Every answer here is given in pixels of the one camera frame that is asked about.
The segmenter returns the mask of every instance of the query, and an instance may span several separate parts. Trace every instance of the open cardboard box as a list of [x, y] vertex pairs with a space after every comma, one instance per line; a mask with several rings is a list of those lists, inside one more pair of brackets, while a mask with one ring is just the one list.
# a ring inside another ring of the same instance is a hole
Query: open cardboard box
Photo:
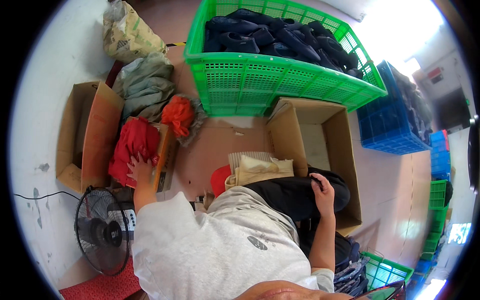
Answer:
[[308, 165], [340, 175], [350, 190], [348, 205], [335, 214], [336, 230], [347, 236], [362, 224], [357, 172], [345, 106], [318, 100], [281, 97], [265, 129], [272, 153], [293, 159], [295, 176]]
[[[128, 117], [127, 122], [137, 119]], [[150, 125], [158, 129], [160, 142], [158, 142], [158, 164], [154, 169], [152, 176], [152, 188], [156, 192], [163, 192], [170, 189], [173, 169], [175, 167], [175, 156], [178, 149], [178, 141], [173, 130], [165, 124], [149, 122]]]
[[57, 144], [57, 179], [83, 193], [110, 186], [113, 155], [124, 100], [101, 81], [75, 84], [67, 100]]

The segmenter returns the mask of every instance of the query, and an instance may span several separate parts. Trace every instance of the eyeglasses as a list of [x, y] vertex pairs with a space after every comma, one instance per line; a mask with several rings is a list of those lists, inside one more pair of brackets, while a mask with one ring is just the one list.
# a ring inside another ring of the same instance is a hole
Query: eyeglasses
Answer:
[[351, 300], [405, 300], [405, 281], [397, 281], [384, 287], [376, 288]]

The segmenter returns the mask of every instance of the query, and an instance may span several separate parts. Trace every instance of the sack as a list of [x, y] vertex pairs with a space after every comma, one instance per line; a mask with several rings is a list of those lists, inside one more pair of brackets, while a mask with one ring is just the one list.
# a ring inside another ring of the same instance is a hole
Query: sack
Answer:
[[195, 117], [190, 100], [185, 97], [173, 96], [170, 103], [162, 111], [162, 123], [172, 127], [176, 137], [188, 136], [188, 128]]
[[167, 53], [164, 41], [125, 1], [116, 0], [103, 14], [103, 49], [112, 58], [131, 63], [153, 51]]

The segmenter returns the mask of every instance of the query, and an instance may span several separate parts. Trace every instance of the printed logo on shirt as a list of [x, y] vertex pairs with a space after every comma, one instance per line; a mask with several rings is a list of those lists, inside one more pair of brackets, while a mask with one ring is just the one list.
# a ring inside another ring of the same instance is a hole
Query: printed logo on shirt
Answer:
[[247, 236], [247, 239], [252, 243], [253, 246], [257, 247], [260, 250], [268, 250], [267, 246], [260, 242], [256, 237], [253, 236]]

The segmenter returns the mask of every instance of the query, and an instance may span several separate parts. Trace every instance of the green plastic crate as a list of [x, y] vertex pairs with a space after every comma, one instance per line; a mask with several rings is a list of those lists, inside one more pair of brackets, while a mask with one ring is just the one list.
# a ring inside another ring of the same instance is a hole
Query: green plastic crate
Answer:
[[431, 261], [433, 257], [433, 253], [437, 249], [438, 241], [442, 236], [441, 233], [437, 232], [430, 232], [425, 240], [425, 244], [423, 245], [423, 253], [421, 255], [421, 259]]
[[408, 282], [414, 272], [414, 269], [410, 267], [394, 263], [370, 252], [362, 252], [361, 254], [370, 257], [366, 265], [368, 290], [383, 287], [399, 280]]
[[442, 233], [445, 225], [445, 219], [447, 216], [448, 205], [445, 206], [442, 210], [432, 210], [433, 219], [432, 219], [432, 229], [430, 232]]
[[[342, 47], [355, 51], [363, 80], [299, 60], [262, 54], [203, 53], [205, 22], [238, 8], [303, 24], [318, 20]], [[285, 0], [203, 0], [184, 51], [205, 111], [210, 116], [262, 116], [279, 96], [343, 104], [348, 111], [387, 95], [377, 68], [350, 26], [324, 12]]]
[[443, 209], [445, 207], [446, 185], [446, 180], [437, 180], [430, 183], [428, 209]]

